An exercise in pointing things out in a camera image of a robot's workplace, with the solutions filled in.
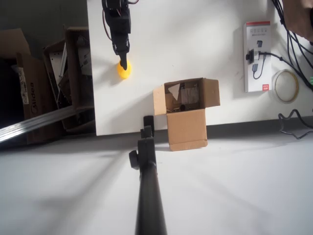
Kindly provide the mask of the person's hand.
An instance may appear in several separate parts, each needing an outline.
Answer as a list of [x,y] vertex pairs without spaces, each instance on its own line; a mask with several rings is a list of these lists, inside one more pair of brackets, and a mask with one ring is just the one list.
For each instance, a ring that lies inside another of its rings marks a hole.
[[288,30],[300,37],[313,41],[313,27],[310,12],[313,8],[312,0],[283,0],[283,14]]

